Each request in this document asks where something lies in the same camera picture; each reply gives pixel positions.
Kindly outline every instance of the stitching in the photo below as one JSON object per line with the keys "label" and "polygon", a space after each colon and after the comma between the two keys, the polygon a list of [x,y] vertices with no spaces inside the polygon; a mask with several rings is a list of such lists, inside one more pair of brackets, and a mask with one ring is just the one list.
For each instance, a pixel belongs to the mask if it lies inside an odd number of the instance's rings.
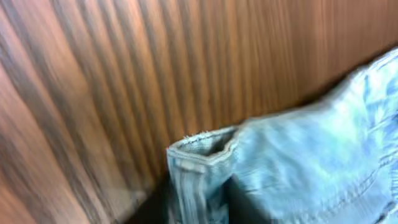
{"label": "stitching", "polygon": [[235,130],[227,131],[225,133],[213,134],[211,136],[207,136],[207,137],[203,137],[203,138],[198,138],[198,139],[195,139],[193,141],[189,141],[189,142],[186,142],[184,144],[181,144],[181,145],[177,146],[177,149],[180,149],[181,147],[184,147],[184,146],[186,146],[188,144],[192,144],[192,143],[195,143],[195,142],[198,142],[198,141],[206,140],[206,139],[209,139],[209,138],[215,138],[215,137],[220,136],[220,135],[226,135],[226,134],[229,134],[229,133],[231,133],[233,131],[235,131]]}

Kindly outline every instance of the wood grain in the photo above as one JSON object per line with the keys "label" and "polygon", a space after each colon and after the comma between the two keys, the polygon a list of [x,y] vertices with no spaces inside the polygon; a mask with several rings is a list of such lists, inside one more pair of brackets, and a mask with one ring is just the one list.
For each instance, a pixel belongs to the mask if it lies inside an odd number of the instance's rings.
{"label": "wood grain", "polygon": [[186,135],[318,96],[395,0],[0,0],[0,223],[111,223]]}

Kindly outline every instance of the denim jacket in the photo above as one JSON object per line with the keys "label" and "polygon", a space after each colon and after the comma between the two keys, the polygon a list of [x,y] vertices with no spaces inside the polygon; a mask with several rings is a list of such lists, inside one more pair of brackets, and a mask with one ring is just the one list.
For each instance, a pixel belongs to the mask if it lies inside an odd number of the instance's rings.
{"label": "denim jacket", "polygon": [[397,115],[395,49],[312,105],[176,142],[171,217],[229,223],[233,204],[244,223],[382,222],[398,199]]}

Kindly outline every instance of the wooden panel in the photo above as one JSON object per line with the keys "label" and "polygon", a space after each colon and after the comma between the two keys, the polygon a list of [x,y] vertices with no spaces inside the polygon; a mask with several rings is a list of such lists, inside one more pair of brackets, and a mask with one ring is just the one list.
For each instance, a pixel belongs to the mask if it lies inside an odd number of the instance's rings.
{"label": "wooden panel", "polygon": [[182,137],[297,106],[398,40],[395,0],[0,0],[0,223],[109,223]]}

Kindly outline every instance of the seam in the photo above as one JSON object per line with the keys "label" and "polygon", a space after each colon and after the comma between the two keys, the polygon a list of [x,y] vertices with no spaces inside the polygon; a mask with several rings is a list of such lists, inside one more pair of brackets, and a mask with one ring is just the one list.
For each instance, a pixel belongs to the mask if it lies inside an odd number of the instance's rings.
{"label": "seam", "polygon": [[189,144],[192,144],[192,143],[195,143],[195,142],[198,142],[198,141],[206,140],[206,139],[209,139],[209,138],[215,138],[215,137],[218,137],[218,136],[221,136],[221,135],[229,134],[229,133],[231,133],[231,132],[233,132],[233,131],[234,131],[234,130],[232,130],[232,131],[227,131],[227,132],[225,132],[225,133],[214,134],[214,135],[207,136],[207,137],[203,137],[203,138],[198,138],[198,139],[195,139],[195,140],[193,140],[193,141],[189,141],[189,142],[183,143],[183,144],[177,146],[176,148],[177,148],[177,149],[180,149],[181,147],[184,147],[184,146],[186,146],[186,145],[189,145]]}
{"label": "seam", "polygon": [[302,212],[302,213],[296,213],[293,216],[300,217],[300,218],[293,218],[290,220],[293,222],[304,221],[305,223],[308,223],[308,222],[315,222],[319,219],[329,217],[343,205],[350,204],[354,199],[361,197],[376,181],[377,174],[378,174],[379,170],[382,169],[383,167],[391,164],[392,162],[393,162],[393,160],[389,160],[389,161],[379,164],[379,167],[377,169],[374,169],[369,176],[367,176],[359,185],[357,185],[357,187],[353,188],[352,190],[346,190],[344,192],[341,192],[340,195],[347,195],[347,196],[341,197],[337,204],[328,206],[328,208],[321,209],[316,214],[313,214],[313,215],[309,215],[310,212],[308,212],[308,211]]}

